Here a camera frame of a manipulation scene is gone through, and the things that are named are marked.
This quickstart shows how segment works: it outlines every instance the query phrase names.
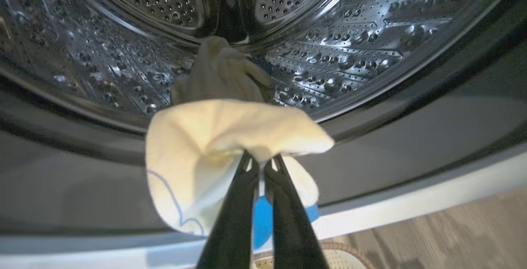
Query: dark blue fabric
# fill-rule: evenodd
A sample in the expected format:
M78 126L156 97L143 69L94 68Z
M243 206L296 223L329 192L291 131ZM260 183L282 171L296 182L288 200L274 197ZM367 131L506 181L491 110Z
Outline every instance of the dark blue fabric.
M318 204L306 207L305 212L309 222L318 219ZM260 248L273 234L273 207L265 196L258 198L254 204L254 216L252 226L254 227L254 248Z

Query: wooden floor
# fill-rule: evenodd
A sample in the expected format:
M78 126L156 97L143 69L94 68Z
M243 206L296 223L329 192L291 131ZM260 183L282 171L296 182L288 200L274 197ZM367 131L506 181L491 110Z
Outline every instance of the wooden floor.
M527 188L332 241L377 269L527 269Z

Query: cloth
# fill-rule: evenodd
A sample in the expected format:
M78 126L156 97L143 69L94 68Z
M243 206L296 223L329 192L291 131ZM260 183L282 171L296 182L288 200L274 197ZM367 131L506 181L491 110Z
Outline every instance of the cloth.
M264 102L254 80L264 87L271 77L229 46L224 38L207 38L188 77L175 79L171 89L173 104L209 99L234 99Z
M156 113L146 146L148 183L160 217L176 230L207 235L244 149L265 161L278 153L322 153L333 139L297 108L207 100ZM314 205L313 178L294 158L284 155L284 162L303 205Z

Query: stainless steel drum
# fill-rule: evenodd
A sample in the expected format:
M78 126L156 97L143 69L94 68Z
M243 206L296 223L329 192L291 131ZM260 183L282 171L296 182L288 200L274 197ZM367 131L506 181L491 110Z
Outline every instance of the stainless steel drum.
M1 72L144 131L201 40L219 35L271 74L270 103L322 121L422 70L497 1L1 0Z

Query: laundry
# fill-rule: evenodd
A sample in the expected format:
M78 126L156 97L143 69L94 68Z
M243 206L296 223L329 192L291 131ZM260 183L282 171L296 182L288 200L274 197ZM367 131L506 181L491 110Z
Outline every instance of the laundry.
M309 219L318 217L317 185L289 155L325 152L333 139L300 109L262 103L253 80L270 83L265 71L226 40L209 38L190 77L173 86L176 105L152 118L148 183L156 210L170 227L211 232L244 150L260 162L281 153ZM254 206L253 227L257 248L273 231L272 207L263 196Z

